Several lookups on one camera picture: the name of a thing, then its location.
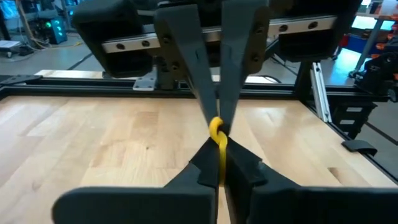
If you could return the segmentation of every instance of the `gray floor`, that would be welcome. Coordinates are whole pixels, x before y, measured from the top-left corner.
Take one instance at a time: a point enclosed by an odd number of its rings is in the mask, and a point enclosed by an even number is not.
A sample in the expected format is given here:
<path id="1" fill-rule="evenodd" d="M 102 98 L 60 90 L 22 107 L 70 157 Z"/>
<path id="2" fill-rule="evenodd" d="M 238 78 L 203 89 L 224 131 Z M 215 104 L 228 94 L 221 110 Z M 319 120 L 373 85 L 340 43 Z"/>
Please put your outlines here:
<path id="1" fill-rule="evenodd" d="M 67 43 L 62 46 L 73 45 L 81 41 L 77 37 L 70 37 Z M 5 75 L 17 74 L 34 74 L 42 69 L 68 70 L 74 64 L 78 63 L 82 58 L 86 57 L 90 51 L 85 45 L 78 47 L 66 47 L 62 49 L 48 49 L 36 52 L 29 58 L 14 57 L 11 60 L 0 55 L 0 73 Z M 352 80 L 347 78 L 349 71 L 354 69 L 359 54 L 350 50 L 343 49 L 336 61 L 322 61 L 322 70 L 325 76 L 325 83 L 329 85 L 351 85 Z M 299 63 L 287 62 L 286 69 L 280 63 L 273 60 L 265 62 L 260 74 L 270 75 L 278 78 L 282 83 L 294 83 L 296 79 L 295 73 L 298 71 Z M 101 65 L 91 56 L 74 70 L 102 71 Z M 218 69 L 213 69 L 214 73 L 218 73 Z M 369 123 L 377 127 L 381 131 L 390 135 L 396 141 L 398 140 L 398 104 L 378 103 L 378 107 L 369 117 Z M 380 136 L 368 126 L 364 126 L 361 134 L 357 139 L 367 140 L 374 147 L 379 149 L 376 160 L 382 163 L 389 172 L 398 177 L 398 147 Z"/>

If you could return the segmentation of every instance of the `wooden table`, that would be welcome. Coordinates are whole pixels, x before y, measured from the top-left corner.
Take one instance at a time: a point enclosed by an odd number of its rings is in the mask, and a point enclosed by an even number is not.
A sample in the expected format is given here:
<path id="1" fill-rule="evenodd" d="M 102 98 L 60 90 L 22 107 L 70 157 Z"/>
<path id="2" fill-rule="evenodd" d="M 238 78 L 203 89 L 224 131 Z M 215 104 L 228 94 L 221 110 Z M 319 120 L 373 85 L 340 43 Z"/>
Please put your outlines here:
<path id="1" fill-rule="evenodd" d="M 300 185 L 396 187 L 298 101 L 240 101 L 231 136 Z M 161 187 L 207 137 L 195 100 L 7 97 L 0 101 L 0 223 L 51 223 L 55 199 L 78 186 Z M 228 219 L 220 190 L 218 223 Z"/>

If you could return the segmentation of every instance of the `wooden tabletop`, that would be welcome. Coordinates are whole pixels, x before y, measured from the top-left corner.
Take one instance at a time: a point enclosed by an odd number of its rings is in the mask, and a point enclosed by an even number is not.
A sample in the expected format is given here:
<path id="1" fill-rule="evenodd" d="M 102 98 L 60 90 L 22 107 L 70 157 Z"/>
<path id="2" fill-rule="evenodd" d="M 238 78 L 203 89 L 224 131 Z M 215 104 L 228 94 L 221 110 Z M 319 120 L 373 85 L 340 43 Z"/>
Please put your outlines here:
<path id="1" fill-rule="evenodd" d="M 7 97 L 0 223 L 51 223 L 55 199 L 79 186 L 161 187 L 207 137 L 195 100 Z M 396 187 L 298 101 L 240 101 L 231 137 L 300 185 Z M 222 190 L 218 223 L 229 223 Z"/>

